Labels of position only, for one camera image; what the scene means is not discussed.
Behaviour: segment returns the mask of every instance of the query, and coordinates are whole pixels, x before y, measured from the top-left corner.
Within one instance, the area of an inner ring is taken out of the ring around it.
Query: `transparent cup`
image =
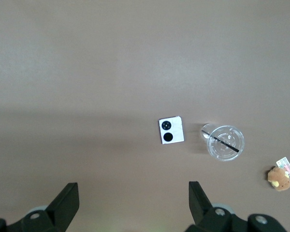
[[[244,136],[234,126],[209,123],[202,127],[201,137],[209,154],[219,161],[233,160],[244,150]]]

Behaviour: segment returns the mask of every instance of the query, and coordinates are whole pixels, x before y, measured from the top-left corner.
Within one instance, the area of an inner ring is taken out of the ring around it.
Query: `brown plush toy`
[[[271,182],[277,191],[283,191],[290,188],[290,177],[288,173],[282,168],[273,168],[268,173],[267,180]]]

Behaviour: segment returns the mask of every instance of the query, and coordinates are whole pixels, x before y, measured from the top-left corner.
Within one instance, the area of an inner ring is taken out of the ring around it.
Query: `tag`
[[[284,157],[276,162],[277,166],[279,168],[283,168],[288,172],[288,175],[290,176],[290,163],[287,159],[287,157]]]

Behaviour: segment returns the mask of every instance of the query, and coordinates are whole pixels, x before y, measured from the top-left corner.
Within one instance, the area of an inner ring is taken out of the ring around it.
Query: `black camera lens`
[[[163,138],[165,141],[170,142],[173,139],[173,135],[171,133],[165,133]]]
[[[170,128],[171,128],[171,123],[169,122],[169,121],[164,121],[163,123],[162,123],[162,128],[164,129],[164,130],[169,130]]]

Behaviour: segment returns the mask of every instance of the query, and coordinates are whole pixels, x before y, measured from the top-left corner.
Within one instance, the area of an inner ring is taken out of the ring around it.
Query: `screw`
[[[223,209],[216,209],[215,212],[219,216],[225,216],[226,215],[226,213],[224,212]]]
[[[32,214],[30,216],[30,219],[37,219],[40,216],[40,214],[36,213],[36,214]]]
[[[256,220],[257,220],[258,223],[267,224],[267,220],[263,216],[260,216],[260,215],[256,216]]]

